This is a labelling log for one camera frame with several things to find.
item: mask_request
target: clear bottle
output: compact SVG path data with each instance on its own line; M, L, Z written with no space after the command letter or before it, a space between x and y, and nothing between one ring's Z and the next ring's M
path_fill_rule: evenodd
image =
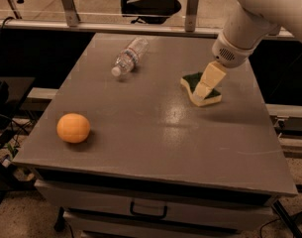
M148 48L148 40L143 37L134 38L129 45L118 54L115 66L111 70L112 74L114 76L120 76L130 72L138 65Z

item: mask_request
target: black chair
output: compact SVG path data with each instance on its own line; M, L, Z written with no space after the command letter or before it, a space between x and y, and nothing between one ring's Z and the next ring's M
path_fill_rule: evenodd
M181 9L178 0L121 0L123 17L135 17L131 23L162 24Z

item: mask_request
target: beige floor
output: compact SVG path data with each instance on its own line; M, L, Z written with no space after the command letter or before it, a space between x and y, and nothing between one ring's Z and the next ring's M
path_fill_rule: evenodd
M183 26L186 0L179 0L183 6L180 13L171 17L166 26ZM80 18L84 22L130 24L131 19L120 15L120 0L74 0ZM222 27L236 0L200 0L197 26ZM25 0L17 5L23 19L64 21L60 0ZM13 16L6 0L0 0L0 19ZM302 160L286 159L296 183L302 183ZM302 194L294 198L282 198L282 204L290 214L302 211ZM8 192L0 205L0 238L64 238L71 237L66 228L55 233L58 209L47 203L36 191ZM302 215L297 218L302 230ZM263 228L265 238L291 238L292 234L281 221L276 221ZM74 230L74 236L80 233ZM242 233L242 238L260 237L258 230Z

